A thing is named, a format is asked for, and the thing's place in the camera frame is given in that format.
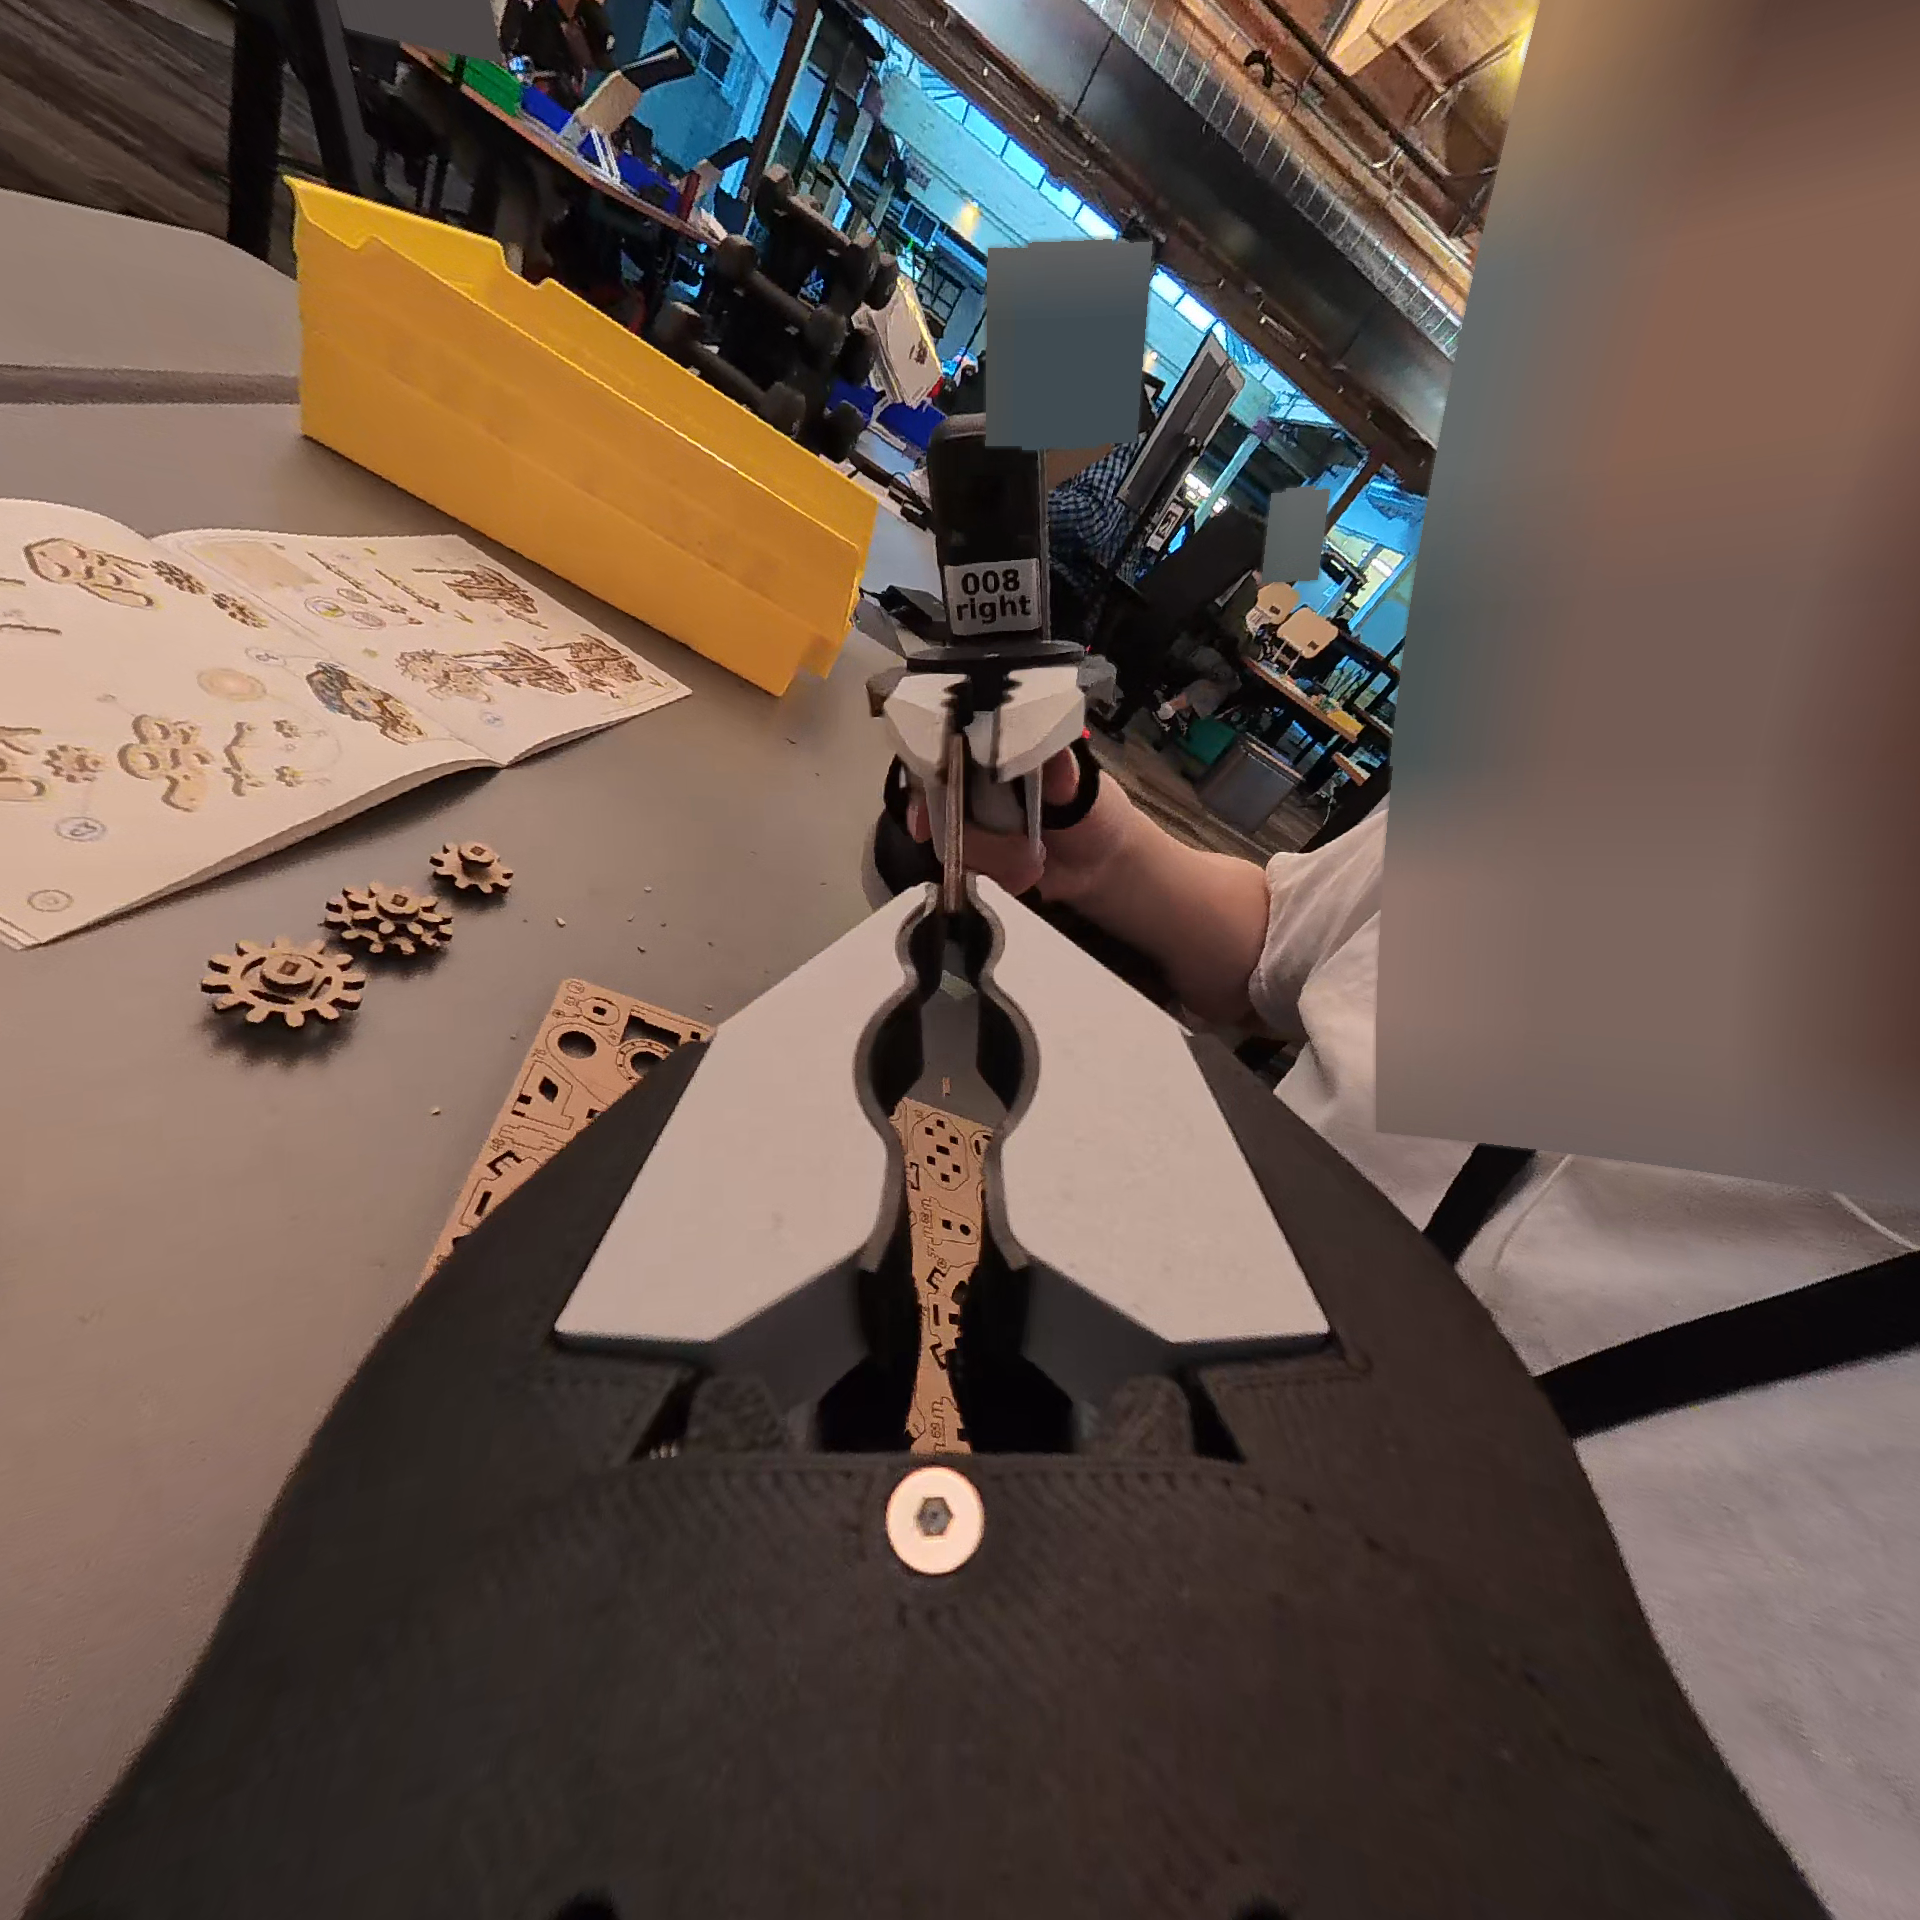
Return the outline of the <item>yellow plastic bin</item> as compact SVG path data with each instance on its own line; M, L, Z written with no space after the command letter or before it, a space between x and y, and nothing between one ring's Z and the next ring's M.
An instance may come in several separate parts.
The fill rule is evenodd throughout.
M835 671L876 493L494 238L289 188L311 441L767 694Z

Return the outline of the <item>printed instruction booklet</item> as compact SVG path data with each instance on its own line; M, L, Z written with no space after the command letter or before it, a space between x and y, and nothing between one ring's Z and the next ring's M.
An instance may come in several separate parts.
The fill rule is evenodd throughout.
M3 501L3 941L40 946L690 689L475 544Z

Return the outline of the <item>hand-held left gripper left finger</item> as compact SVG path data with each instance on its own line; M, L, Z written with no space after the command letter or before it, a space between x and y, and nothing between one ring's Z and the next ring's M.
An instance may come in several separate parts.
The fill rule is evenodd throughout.
M903 1228L892 1113L944 973L908 893L727 1019L556 1321L565 1344L752 1373L813 1402L870 1350L861 1285Z

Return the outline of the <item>black office chair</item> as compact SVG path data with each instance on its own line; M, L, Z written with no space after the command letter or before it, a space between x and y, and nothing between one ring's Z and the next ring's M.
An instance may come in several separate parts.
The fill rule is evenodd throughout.
M1197 533L1154 563L1136 586L1117 591L1102 653L1117 669L1117 705L1095 720L1108 737L1122 737L1127 720L1154 692L1173 643L1230 594L1249 569L1260 569L1266 521L1242 509L1213 514Z

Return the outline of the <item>plywood sheet with uncut parts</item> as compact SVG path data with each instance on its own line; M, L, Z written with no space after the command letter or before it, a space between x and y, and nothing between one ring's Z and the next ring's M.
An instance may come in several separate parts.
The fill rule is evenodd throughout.
M565 980L462 1182L425 1278L661 1061L709 1037L707 1023L579 977ZM922 1359L908 1445L928 1455L973 1453L953 1359L980 1260L983 1173L993 1131L922 1095L900 1099L892 1127L903 1145L913 1276L922 1298Z

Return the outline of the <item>small wooden gear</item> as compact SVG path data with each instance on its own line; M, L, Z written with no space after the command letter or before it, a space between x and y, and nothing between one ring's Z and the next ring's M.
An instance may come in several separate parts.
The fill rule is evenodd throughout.
M337 1023L359 1012L366 977L353 952L314 941L238 941L208 962L200 980L215 1015L244 1018L251 1026L282 1023L303 1028L308 1019Z
M454 938L444 904L409 887L347 887L324 907L324 925L376 960L425 960Z

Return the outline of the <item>grey trash bin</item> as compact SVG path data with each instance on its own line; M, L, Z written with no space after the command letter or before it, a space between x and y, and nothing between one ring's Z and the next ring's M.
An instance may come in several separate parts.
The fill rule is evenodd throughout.
M1303 769L1247 732L1230 732L1226 750L1197 781L1197 803L1217 822L1256 836L1300 790Z

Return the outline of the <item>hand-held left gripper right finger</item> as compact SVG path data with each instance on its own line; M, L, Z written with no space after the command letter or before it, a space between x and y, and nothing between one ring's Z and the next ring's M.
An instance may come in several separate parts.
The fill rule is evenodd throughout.
M980 1076L1005 1108L989 1238L1025 1289L1021 1350L1077 1402L1332 1343L1195 1037L973 877Z

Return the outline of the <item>silver air duct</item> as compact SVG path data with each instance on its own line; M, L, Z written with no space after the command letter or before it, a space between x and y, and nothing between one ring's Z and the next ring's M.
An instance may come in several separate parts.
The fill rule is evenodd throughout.
M1435 348L1455 354L1474 260L1442 164L1295 4L1086 4L1086 11L1295 206Z

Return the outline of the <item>person's right hand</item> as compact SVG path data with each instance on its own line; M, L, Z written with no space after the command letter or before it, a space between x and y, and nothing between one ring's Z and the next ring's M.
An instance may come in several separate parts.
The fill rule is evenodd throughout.
M1070 904L1095 920L1117 925L1122 907L1149 883L1160 824L1111 778L1095 784L1093 808L1075 824L1025 835L963 829L963 867L971 877L990 877L1008 896L1038 893L1048 904Z

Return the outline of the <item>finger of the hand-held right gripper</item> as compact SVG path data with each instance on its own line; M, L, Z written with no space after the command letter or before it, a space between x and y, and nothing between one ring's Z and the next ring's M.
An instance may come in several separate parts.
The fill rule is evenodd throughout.
M976 766L998 784L1022 781L1083 730L1080 681L1008 681L998 705L976 716Z
M892 752L922 784L944 784L951 737L957 736L957 700L964 694L964 676L899 676L881 694L881 720Z

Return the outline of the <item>black dumbbells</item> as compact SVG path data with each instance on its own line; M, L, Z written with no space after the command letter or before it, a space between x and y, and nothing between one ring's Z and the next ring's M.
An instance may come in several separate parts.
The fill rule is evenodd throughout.
M645 341L784 440L848 466L865 415L835 387L878 370L899 260L835 228L784 167L764 171L752 213L761 238L709 248L701 299L664 306Z

